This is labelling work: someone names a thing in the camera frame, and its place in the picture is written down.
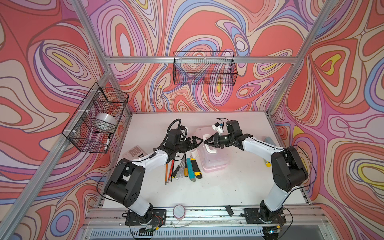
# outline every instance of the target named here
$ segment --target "black wire mesh basket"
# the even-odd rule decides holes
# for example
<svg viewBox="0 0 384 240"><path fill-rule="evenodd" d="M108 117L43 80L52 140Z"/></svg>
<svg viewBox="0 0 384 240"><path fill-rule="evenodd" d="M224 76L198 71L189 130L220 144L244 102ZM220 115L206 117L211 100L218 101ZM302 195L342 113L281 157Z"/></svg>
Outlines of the black wire mesh basket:
<svg viewBox="0 0 384 240"><path fill-rule="evenodd" d="M63 131L64 136L80 152L108 152L128 98L128 94L116 88L99 86L73 129L64 130L69 134Z"/></svg>
<svg viewBox="0 0 384 240"><path fill-rule="evenodd" d="M234 55L233 51L175 51L173 83L234 86L237 78Z"/></svg>

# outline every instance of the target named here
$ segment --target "psychedelic patterned wall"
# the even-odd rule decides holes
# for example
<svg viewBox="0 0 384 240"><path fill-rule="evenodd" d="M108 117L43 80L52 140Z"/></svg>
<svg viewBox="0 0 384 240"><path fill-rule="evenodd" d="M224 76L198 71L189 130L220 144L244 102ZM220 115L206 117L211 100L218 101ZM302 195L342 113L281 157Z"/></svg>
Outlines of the psychedelic patterned wall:
<svg viewBox="0 0 384 240"><path fill-rule="evenodd" d="M321 0L98 0L85 6L109 56L224 50L236 56L296 56L322 5ZM173 85L172 66L111 68L130 94L131 110L152 112L265 111L289 67L239 63L234 87L189 87Z"/></svg>
<svg viewBox="0 0 384 240"><path fill-rule="evenodd" d="M102 74L69 1L0 1L0 220ZM73 239L126 120L108 154L68 147L13 239Z"/></svg>
<svg viewBox="0 0 384 240"><path fill-rule="evenodd" d="M340 1L273 114L340 239L384 239L383 39L383 1Z"/></svg>

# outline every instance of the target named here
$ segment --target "white handle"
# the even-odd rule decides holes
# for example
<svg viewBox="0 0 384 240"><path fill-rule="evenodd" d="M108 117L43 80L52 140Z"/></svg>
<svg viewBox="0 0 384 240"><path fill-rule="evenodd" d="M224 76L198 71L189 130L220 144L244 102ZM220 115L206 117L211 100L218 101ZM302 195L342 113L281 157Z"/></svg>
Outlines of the white handle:
<svg viewBox="0 0 384 240"><path fill-rule="evenodd" d="M203 135L203 141L205 141L207 139L207 137L209 137L209 136L210 136L209 134ZM205 149L207 150L207 152L213 153L213 154L217 153L216 149L211 150L207 144L204 144L204 146L205 146Z"/></svg>

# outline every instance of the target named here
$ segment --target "black eraser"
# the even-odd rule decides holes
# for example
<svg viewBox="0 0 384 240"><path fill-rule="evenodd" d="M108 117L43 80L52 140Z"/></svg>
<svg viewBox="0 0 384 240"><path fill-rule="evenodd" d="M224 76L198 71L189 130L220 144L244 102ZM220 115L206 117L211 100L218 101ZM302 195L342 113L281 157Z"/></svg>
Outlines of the black eraser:
<svg viewBox="0 0 384 240"><path fill-rule="evenodd" d="M225 209L227 210L228 212L228 215L232 216L233 215L233 211L232 211L232 208L230 205L226 206Z"/></svg>

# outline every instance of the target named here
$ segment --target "plastic container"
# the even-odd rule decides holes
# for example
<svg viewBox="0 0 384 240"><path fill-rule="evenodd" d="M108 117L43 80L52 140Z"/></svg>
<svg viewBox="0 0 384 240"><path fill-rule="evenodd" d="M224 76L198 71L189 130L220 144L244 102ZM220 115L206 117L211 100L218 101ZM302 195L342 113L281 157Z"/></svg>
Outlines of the plastic container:
<svg viewBox="0 0 384 240"><path fill-rule="evenodd" d="M206 140L214 134L215 131L212 127L202 127L198 128L194 135ZM203 143L197 148L197 152L204 172L222 170L229 164L228 149L226 147L223 149L214 148Z"/></svg>

